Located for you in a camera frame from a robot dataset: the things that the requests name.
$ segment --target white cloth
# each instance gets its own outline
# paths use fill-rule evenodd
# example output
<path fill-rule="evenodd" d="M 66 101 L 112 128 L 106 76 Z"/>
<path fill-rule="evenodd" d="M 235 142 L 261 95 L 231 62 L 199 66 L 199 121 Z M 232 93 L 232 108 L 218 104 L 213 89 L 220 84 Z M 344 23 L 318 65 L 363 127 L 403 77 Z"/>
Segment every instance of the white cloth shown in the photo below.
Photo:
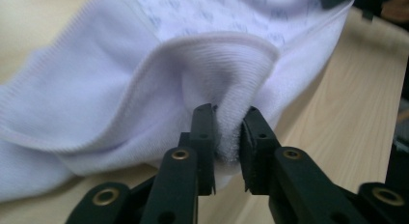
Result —
<path fill-rule="evenodd" d="M 91 0 L 0 90 L 0 201 L 158 162 L 208 102 L 231 173 L 249 106 L 274 127 L 331 55 L 350 2 L 317 3 Z"/>

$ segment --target round hole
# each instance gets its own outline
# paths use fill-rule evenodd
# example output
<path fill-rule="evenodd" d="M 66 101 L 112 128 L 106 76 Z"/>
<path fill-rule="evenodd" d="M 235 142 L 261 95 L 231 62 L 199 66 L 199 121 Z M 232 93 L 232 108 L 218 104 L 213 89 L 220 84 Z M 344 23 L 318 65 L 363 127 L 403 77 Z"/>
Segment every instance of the round hole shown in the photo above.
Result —
<path fill-rule="evenodd" d="M 185 150 L 178 150 L 174 153 L 172 153 L 172 158 L 173 159 L 185 159 L 189 157 L 189 153 Z"/>
<path fill-rule="evenodd" d="M 405 204 L 405 201 L 399 194 L 387 188 L 374 187 L 372 194 L 378 200 L 391 206 L 401 207 Z"/>
<path fill-rule="evenodd" d="M 113 203 L 120 196 L 120 191 L 117 188 L 109 187 L 100 190 L 93 198 L 93 203 L 96 206 L 106 206 Z"/>
<path fill-rule="evenodd" d="M 339 223 L 339 224 L 348 224 L 349 223 L 349 218 L 348 216 L 346 216 L 345 214 L 341 213 L 341 212 L 334 212 L 331 214 L 331 219 L 335 222 L 335 223 Z"/>
<path fill-rule="evenodd" d="M 290 159 L 299 159 L 299 158 L 301 158 L 300 153 L 298 153 L 298 152 L 295 151 L 295 150 L 285 150 L 285 151 L 283 152 L 283 155 L 284 155 L 285 157 L 287 157 L 287 158 L 290 158 Z"/>
<path fill-rule="evenodd" d="M 175 222 L 176 219 L 177 219 L 177 217 L 175 216 L 175 214 L 173 212 L 166 211 L 166 212 L 162 212 L 158 216 L 157 223 L 159 223 L 159 224 L 172 224 L 172 223 Z"/>

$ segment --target wooden table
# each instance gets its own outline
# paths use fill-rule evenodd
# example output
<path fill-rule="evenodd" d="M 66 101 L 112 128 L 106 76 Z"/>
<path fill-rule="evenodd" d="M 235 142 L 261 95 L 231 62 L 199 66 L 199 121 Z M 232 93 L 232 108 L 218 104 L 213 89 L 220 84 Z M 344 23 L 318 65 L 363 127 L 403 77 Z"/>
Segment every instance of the wooden table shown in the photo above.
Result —
<path fill-rule="evenodd" d="M 50 44 L 83 2 L 0 0 L 0 82 L 31 51 Z M 306 151 L 333 182 L 352 191 L 363 182 L 383 182 L 408 54 L 407 33 L 379 19 L 362 20 L 352 10 L 326 70 L 276 128 L 282 144 Z M 40 197 L 0 204 L 0 223 L 64 223 L 96 184 L 134 186 L 153 174 L 141 165 L 77 178 Z M 199 221 L 273 222 L 267 198 L 244 193 L 240 176 L 217 196 L 200 198 Z"/>

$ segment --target white fabric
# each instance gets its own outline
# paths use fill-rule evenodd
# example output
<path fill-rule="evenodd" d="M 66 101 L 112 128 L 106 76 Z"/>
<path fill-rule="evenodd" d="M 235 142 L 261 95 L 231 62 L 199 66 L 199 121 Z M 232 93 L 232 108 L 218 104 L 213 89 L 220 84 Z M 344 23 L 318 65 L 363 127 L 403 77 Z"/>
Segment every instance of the white fabric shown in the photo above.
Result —
<path fill-rule="evenodd" d="M 189 131 L 193 109 L 208 102 L 218 105 L 217 176 L 233 172 L 249 106 L 274 127 L 323 68 L 350 6 L 324 12 L 317 0 L 178 0 L 172 14 L 161 0 L 147 1 L 91 0 L 1 88 L 0 201 L 43 193 L 73 175 L 157 162 Z M 207 5 L 213 23 L 195 22 L 196 8 Z M 237 30 L 240 23 L 247 28 Z"/>

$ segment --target blue printed pattern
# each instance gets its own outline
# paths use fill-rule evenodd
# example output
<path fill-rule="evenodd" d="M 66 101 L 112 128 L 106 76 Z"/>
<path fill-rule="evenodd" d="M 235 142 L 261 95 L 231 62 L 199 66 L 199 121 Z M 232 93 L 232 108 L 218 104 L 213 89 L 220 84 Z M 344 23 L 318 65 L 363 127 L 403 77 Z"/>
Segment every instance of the blue printed pattern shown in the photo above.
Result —
<path fill-rule="evenodd" d="M 212 31 L 243 32 L 283 46 L 321 17 L 319 0 L 138 0 L 162 40 Z"/>

